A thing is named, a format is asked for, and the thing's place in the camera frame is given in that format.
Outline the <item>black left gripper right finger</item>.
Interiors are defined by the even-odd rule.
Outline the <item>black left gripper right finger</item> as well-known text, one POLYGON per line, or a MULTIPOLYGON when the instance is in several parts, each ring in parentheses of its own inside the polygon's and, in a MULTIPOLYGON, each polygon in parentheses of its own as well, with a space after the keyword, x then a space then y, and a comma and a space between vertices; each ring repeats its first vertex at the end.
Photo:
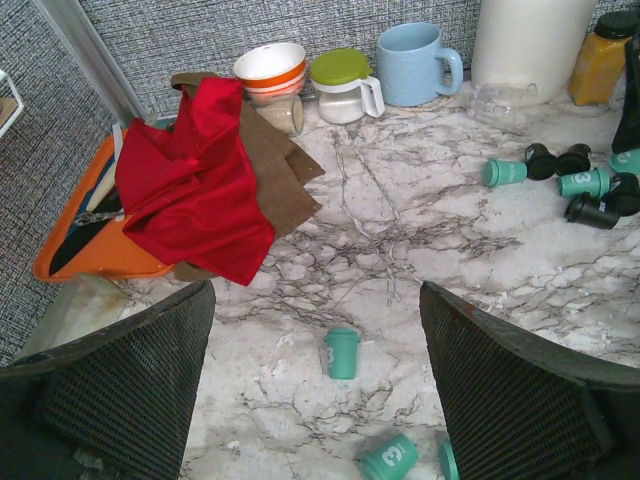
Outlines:
POLYGON ((420 316, 460 479, 636 479, 639 371, 563 347, 433 282, 420 316))

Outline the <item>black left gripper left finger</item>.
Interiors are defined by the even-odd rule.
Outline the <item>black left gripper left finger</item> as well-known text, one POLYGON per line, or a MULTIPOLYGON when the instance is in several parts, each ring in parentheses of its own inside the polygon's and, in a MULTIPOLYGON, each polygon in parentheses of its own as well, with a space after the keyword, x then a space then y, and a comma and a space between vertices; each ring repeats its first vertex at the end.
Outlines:
POLYGON ((178 477, 213 324, 209 281, 1 370, 1 476, 178 477))

